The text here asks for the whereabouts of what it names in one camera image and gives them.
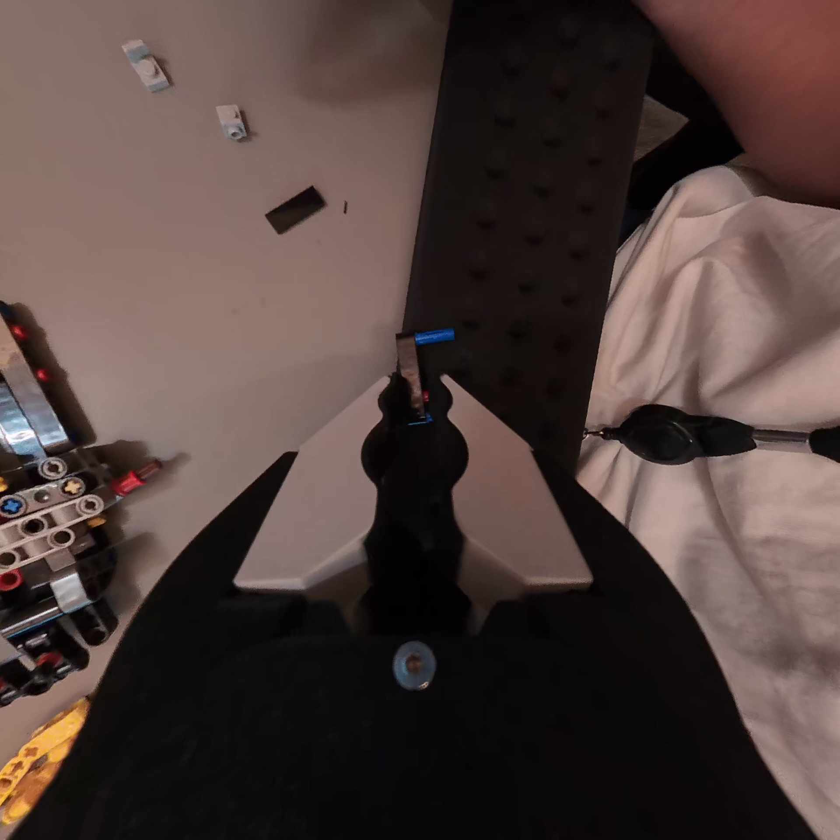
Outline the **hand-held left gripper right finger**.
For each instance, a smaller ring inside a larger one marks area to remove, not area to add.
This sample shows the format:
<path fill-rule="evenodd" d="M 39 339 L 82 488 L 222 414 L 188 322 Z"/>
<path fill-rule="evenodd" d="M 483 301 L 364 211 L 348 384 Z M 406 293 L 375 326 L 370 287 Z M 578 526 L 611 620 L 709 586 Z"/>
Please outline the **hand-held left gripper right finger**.
<path fill-rule="evenodd" d="M 588 590 L 593 574 L 530 445 L 454 379 L 440 382 L 465 445 L 451 455 L 451 495 L 464 538 L 457 584 L 474 617 L 499 602 Z"/>

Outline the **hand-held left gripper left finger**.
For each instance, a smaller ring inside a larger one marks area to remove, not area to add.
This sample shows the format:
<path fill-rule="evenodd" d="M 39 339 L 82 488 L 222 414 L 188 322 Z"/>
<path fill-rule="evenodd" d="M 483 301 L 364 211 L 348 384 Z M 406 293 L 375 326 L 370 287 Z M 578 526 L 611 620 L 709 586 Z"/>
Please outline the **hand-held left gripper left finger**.
<path fill-rule="evenodd" d="M 375 381 L 297 451 L 234 578 L 246 594 L 301 595 L 353 613 L 369 587 L 364 538 L 376 489 L 361 450 L 382 420 Z"/>

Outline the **black lego beam blue pins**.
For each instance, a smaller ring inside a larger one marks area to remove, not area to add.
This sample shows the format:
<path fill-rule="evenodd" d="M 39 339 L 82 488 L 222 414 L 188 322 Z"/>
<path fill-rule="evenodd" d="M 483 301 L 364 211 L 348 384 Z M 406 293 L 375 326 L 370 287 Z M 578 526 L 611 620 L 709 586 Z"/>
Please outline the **black lego beam blue pins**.
<path fill-rule="evenodd" d="M 423 347 L 448 343 L 455 340 L 454 329 L 436 329 L 421 332 L 401 332 L 395 336 L 397 370 L 406 384 L 410 406 L 410 425 L 426 425 L 433 422 L 423 402 L 424 384 L 419 351 Z"/>

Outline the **grey lego chassis assembly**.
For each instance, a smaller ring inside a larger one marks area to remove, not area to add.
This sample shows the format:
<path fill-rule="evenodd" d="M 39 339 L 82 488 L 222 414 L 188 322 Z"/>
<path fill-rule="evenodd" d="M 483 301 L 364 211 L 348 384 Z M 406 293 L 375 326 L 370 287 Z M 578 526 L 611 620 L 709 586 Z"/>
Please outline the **grey lego chassis assembly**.
<path fill-rule="evenodd" d="M 114 634 L 108 514 L 163 468 L 153 458 L 120 475 L 82 445 L 31 339 L 20 308 L 2 301 L 2 707 L 86 669 Z"/>

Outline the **person's right forearm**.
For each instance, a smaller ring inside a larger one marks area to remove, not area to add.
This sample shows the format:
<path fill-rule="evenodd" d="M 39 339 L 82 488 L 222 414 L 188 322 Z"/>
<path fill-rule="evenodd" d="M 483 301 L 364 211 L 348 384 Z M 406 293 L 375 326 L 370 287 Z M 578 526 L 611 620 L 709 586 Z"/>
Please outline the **person's right forearm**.
<path fill-rule="evenodd" d="M 839 2 L 635 3 L 790 198 L 838 208 Z"/>

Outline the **black flat lego tile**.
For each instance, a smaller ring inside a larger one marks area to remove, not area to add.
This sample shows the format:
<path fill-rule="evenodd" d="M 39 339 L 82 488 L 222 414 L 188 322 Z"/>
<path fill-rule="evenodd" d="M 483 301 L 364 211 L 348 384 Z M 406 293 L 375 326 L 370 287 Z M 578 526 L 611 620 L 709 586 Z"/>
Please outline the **black flat lego tile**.
<path fill-rule="evenodd" d="M 266 221 L 278 235 L 283 235 L 321 212 L 327 203 L 320 191 L 310 185 L 269 210 Z"/>

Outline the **pile of yellow lego pieces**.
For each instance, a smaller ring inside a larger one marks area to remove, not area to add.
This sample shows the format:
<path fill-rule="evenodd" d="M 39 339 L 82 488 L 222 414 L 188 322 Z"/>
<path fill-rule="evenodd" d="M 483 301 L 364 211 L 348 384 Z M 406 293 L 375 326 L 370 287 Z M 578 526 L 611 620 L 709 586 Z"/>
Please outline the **pile of yellow lego pieces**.
<path fill-rule="evenodd" d="M 36 729 L 1 771 L 2 832 L 33 811 L 58 774 L 88 719 L 84 696 Z"/>

